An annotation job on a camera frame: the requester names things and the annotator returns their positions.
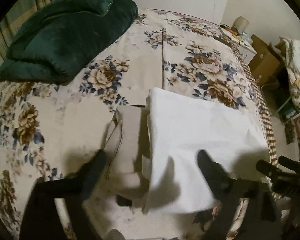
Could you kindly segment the grey-green plaid curtain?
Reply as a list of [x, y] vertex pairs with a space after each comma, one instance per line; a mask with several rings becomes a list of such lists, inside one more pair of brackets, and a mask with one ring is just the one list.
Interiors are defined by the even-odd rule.
[[18, 0], [9, 10], [0, 22], [0, 55], [3, 59], [23, 23], [52, 1], [54, 0]]

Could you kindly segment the white cloth garment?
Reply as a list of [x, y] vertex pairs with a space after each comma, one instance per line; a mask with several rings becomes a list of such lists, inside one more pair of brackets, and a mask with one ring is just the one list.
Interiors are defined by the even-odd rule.
[[149, 92], [149, 190], [143, 212], [187, 214], [213, 208], [198, 164], [205, 150], [228, 173], [259, 180], [256, 162], [269, 160], [257, 117], [221, 103], [153, 88]]

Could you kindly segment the beige table lamp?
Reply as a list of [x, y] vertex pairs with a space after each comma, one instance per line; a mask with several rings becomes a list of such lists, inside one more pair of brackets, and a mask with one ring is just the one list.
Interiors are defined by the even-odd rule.
[[249, 21], [244, 17], [239, 16], [238, 18], [235, 19], [231, 29], [232, 31], [241, 35], [246, 30], [248, 25], [249, 25]]

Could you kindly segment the beige folded garment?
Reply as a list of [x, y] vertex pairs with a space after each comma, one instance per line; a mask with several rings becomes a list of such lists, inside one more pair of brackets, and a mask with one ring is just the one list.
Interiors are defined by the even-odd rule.
[[143, 198], [149, 179], [142, 160], [150, 159], [147, 116], [141, 106], [120, 106], [108, 126], [104, 152], [108, 156], [106, 180], [109, 190], [128, 200]]

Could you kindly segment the floral bed sheet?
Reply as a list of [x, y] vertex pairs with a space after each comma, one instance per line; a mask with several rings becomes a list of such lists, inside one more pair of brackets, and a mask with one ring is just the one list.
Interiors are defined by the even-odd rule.
[[[171, 12], [142, 10], [130, 28], [70, 82], [0, 84], [0, 220], [13, 239], [19, 239], [37, 179], [59, 180], [76, 173], [104, 149], [116, 109], [141, 106], [149, 111], [153, 88], [254, 114], [267, 142], [267, 161], [277, 162], [264, 98], [221, 28]], [[151, 150], [150, 159], [142, 160], [148, 179], [150, 161]], [[101, 235], [116, 228], [128, 239], [200, 239], [218, 215], [218, 202], [195, 213], [146, 214], [148, 191], [137, 200], [112, 193], [107, 168], [83, 203]]]

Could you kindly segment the dark green folded blanket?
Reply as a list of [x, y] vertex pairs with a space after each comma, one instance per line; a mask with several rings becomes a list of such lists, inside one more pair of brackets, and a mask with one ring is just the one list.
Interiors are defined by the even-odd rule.
[[133, 0], [55, 0], [21, 26], [0, 66], [0, 82], [70, 82], [137, 16]]

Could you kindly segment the brown cardboard box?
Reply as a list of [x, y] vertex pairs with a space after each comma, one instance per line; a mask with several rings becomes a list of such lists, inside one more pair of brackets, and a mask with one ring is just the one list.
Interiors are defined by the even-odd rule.
[[282, 69], [279, 56], [270, 45], [262, 41], [258, 36], [252, 35], [253, 48], [257, 54], [248, 64], [256, 84], [262, 85], [274, 81], [278, 72]]

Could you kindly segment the pile of white clothes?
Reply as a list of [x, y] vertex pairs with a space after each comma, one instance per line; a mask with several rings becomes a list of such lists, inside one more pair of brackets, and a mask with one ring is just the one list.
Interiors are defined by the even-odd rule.
[[285, 63], [288, 74], [289, 92], [297, 111], [300, 111], [300, 41], [281, 37], [275, 48]]

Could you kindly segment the white nightstand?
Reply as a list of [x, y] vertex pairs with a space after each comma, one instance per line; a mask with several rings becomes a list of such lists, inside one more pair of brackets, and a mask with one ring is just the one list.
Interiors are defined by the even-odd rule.
[[240, 40], [226, 29], [221, 28], [221, 30], [228, 38], [230, 38], [231, 42], [239, 50], [241, 58], [244, 60], [244, 62], [249, 64], [253, 57], [257, 54], [253, 46], [246, 40]]

